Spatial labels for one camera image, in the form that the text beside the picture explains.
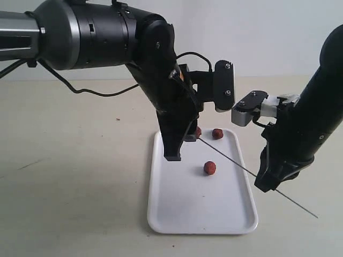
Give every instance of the white plastic tray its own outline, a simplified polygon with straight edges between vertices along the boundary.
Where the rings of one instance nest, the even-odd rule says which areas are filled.
[[[244,166],[238,139],[230,130],[202,139]],[[163,157],[161,133],[155,136],[147,218],[150,227],[167,234],[241,235],[253,232],[258,217],[247,173],[200,140],[185,142],[181,162]],[[216,173],[206,176],[203,165],[213,161]]]

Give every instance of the meatball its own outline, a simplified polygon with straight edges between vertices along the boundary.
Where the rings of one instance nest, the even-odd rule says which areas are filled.
[[[212,131],[212,137],[215,140],[222,139],[224,137],[223,130],[220,130],[219,128],[215,128]]]
[[[195,130],[196,138],[199,139],[201,135],[202,135],[202,130],[200,127],[197,127],[197,129]]]
[[[204,165],[204,172],[208,175],[213,175],[216,170],[216,166],[214,162],[206,162]]]

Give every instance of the table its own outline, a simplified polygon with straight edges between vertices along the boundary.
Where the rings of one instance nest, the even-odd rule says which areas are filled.
[[[254,89],[300,93],[309,77],[237,78],[236,100]],[[125,81],[73,81],[112,93]],[[155,111],[140,89],[115,98],[72,94],[58,81],[0,82],[0,256],[341,256],[343,126],[315,163],[280,189],[253,187],[259,214],[245,236],[168,236],[146,221]],[[257,172],[262,129],[239,128],[209,103],[201,127],[236,131]]]

